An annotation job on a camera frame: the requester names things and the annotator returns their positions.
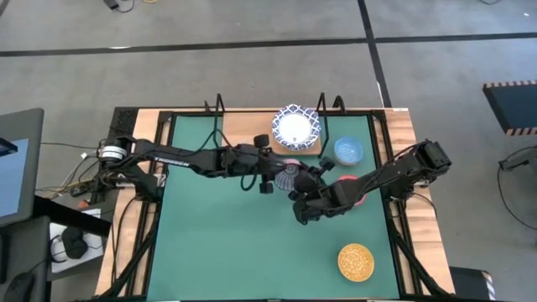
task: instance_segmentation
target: floor line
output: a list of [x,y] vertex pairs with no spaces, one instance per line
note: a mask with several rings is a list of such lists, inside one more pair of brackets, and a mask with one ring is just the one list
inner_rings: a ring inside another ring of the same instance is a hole
[[483,41],[497,39],[535,39],[537,33],[511,33],[511,34],[452,34],[437,36],[414,36],[414,37],[379,37],[376,43],[422,43],[422,42],[459,42],[459,41]]
[[88,49],[6,50],[6,51],[0,51],[0,57],[128,54],[128,53],[160,52],[160,51],[251,49],[251,48],[292,47],[292,46],[349,45],[349,44],[365,44],[365,43],[366,43],[365,38],[292,39],[292,40],[224,42],[224,43],[204,43],[204,44],[118,46],[118,47],[102,47],[102,48],[88,48]]
[[3,0],[2,3],[0,3],[0,17],[2,17],[3,12],[6,11],[6,7],[9,4],[9,0]]
[[373,71],[375,72],[375,78],[377,79],[378,93],[380,95],[380,101],[383,107],[392,107],[392,101],[389,98],[388,85],[384,78],[383,66],[380,63],[380,56],[378,55],[377,45],[375,43],[375,36],[371,27],[371,20],[369,19],[368,8],[366,7],[365,0],[358,0],[358,7],[360,8],[360,14],[362,15],[363,29],[366,32],[366,40],[369,47],[369,55],[373,63]]

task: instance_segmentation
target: green mat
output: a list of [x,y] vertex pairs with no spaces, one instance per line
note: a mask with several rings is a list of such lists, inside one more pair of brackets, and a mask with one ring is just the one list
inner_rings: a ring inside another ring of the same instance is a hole
[[[328,118],[326,156],[334,158],[338,138],[353,136],[363,143],[364,159],[354,167],[337,165],[326,182],[374,170],[367,119]],[[212,123],[212,117],[177,117],[173,145],[198,149]],[[337,267],[339,251],[353,242],[375,258],[373,275],[362,283],[348,281]],[[243,192],[240,178],[207,179],[170,167],[156,244],[149,301],[399,297],[378,191],[344,216],[302,226],[287,192],[261,195],[257,185]]]

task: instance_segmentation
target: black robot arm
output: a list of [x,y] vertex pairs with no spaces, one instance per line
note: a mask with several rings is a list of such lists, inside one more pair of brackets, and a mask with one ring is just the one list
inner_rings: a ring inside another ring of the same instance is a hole
[[270,180],[285,169],[285,163],[276,159],[266,135],[254,138],[254,145],[238,144],[235,147],[199,149],[196,151],[158,145],[147,139],[116,138],[100,152],[104,170],[121,173],[134,183],[137,195],[143,200],[161,199],[158,180],[146,174],[138,163],[148,160],[191,169],[209,178],[262,175],[261,193],[272,193]]
[[317,185],[310,185],[311,177],[303,172],[295,179],[295,192],[289,197],[295,201],[293,211],[296,220],[305,225],[308,221],[318,221],[322,216],[345,214],[357,200],[378,188],[385,188],[394,198],[406,199],[416,182],[431,183],[450,166],[451,161],[442,147],[425,140],[357,180],[339,180],[331,185],[324,185],[320,180],[313,181]]

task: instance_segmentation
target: small bowl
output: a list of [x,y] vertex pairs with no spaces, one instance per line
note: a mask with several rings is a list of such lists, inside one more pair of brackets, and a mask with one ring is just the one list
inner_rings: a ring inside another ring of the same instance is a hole
[[363,146],[355,138],[340,138],[334,144],[334,154],[341,164],[355,165],[363,158]]

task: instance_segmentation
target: gray floor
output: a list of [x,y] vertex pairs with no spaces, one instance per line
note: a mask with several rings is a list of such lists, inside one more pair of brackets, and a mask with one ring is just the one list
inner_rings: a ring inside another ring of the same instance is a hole
[[[377,37],[537,31],[530,0],[367,5]],[[351,0],[137,0],[126,14],[97,0],[12,0],[0,17],[0,50],[363,36]],[[488,270],[499,299],[534,300],[537,238],[505,211],[495,177],[498,160],[537,139],[503,135],[481,85],[536,79],[537,39],[380,44],[378,51],[393,105],[409,107],[418,138],[439,140],[454,163],[432,186],[450,265]],[[229,107],[310,105],[321,91],[330,99],[341,94],[349,107],[380,107],[368,47],[0,58],[1,111],[44,108],[50,142],[95,144],[118,106],[198,105],[218,92]],[[38,186],[61,183],[79,154],[43,147]],[[502,177],[514,211],[537,225],[534,175],[521,169]],[[98,269],[95,263],[54,281],[52,300],[92,296]]]

